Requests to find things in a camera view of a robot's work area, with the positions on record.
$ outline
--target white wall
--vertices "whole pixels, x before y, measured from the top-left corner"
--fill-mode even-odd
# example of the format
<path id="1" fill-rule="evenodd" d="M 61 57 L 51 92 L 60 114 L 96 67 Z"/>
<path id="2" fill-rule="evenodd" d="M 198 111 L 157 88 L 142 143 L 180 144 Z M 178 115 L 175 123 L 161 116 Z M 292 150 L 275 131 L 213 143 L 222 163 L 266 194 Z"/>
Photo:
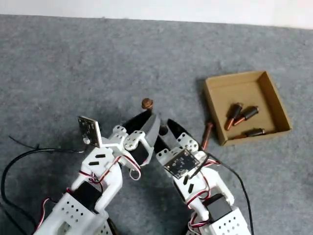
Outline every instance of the white wall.
<path id="1" fill-rule="evenodd" d="M 0 14 L 237 23 L 313 29 L 312 0 L 0 0 Z"/>

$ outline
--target circuit board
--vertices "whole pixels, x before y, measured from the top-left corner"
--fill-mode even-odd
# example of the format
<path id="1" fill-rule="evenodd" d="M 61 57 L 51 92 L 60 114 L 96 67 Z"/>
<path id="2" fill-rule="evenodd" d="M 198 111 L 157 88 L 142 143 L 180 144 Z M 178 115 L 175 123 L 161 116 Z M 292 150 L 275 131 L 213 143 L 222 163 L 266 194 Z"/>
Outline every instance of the circuit board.
<path id="1" fill-rule="evenodd" d="M 100 147 L 102 141 L 98 122 L 83 116 L 79 116 L 77 119 L 83 139 L 89 140 L 89 144 L 95 147 Z"/>
<path id="2" fill-rule="evenodd" d="M 179 152 L 173 159 L 164 165 L 164 168 L 175 178 L 180 179 L 185 173 L 192 170 L 200 162 L 188 150 Z"/>

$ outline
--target cardboard tray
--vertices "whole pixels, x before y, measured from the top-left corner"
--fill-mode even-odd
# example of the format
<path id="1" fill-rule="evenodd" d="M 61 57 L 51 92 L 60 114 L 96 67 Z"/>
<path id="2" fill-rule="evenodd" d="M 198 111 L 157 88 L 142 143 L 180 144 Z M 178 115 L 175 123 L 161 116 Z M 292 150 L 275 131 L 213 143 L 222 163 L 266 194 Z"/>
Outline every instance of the cardboard tray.
<path id="1" fill-rule="evenodd" d="M 279 97 L 277 88 L 266 71 L 210 77 L 204 84 L 220 145 L 268 139 L 284 135 L 291 130 L 291 123 Z M 243 110 L 256 105 L 260 111 L 247 121 L 224 129 L 227 112 L 233 103 L 243 103 Z M 266 135 L 232 140 L 233 137 L 254 128 L 264 128 Z"/>

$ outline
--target gray carpet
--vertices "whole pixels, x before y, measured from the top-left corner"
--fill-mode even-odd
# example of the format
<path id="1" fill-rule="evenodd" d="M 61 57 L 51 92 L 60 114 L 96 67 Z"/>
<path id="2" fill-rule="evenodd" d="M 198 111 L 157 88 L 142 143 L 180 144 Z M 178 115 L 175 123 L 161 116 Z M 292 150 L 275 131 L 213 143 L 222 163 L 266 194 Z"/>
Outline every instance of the gray carpet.
<path id="1" fill-rule="evenodd" d="M 77 115 L 103 136 L 141 112 L 143 97 L 201 139 L 208 76 L 268 70 L 293 131 L 268 141 L 210 151 L 233 166 L 250 196 L 257 235 L 313 234 L 313 31 L 230 24 L 0 16 L 0 171 L 30 145 L 82 148 Z M 39 218 L 41 200 L 59 199 L 84 155 L 38 154 L 8 174 L 7 195 Z M 248 218 L 238 180 L 220 169 Z M 190 211 L 154 159 L 142 180 L 124 176 L 108 206 L 123 235 L 179 235 Z M 31 233 L 23 216 L 11 211 Z M 0 233 L 19 234 L 0 212 Z"/>

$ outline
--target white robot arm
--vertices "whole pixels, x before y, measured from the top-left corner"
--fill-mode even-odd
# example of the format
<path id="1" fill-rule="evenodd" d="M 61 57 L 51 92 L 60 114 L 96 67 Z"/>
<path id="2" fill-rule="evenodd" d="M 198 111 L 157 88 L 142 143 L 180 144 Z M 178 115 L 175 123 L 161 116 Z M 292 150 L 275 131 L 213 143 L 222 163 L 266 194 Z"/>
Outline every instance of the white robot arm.
<path id="1" fill-rule="evenodd" d="M 208 168 L 219 162 L 208 159 L 178 123 L 169 119 L 167 124 L 178 146 L 171 149 L 158 137 L 156 158 L 173 178 L 185 204 L 194 211 L 187 235 L 250 235 L 242 213 L 233 206 L 233 194 L 218 172 Z"/>
<path id="2" fill-rule="evenodd" d="M 78 117 L 86 144 L 95 148 L 83 160 L 71 188 L 63 195 L 35 235 L 115 235 L 105 208 L 122 188 L 120 165 L 138 180 L 140 167 L 149 163 L 157 139 L 160 120 L 145 111 L 115 126 L 109 138 L 101 137 L 97 121 Z"/>

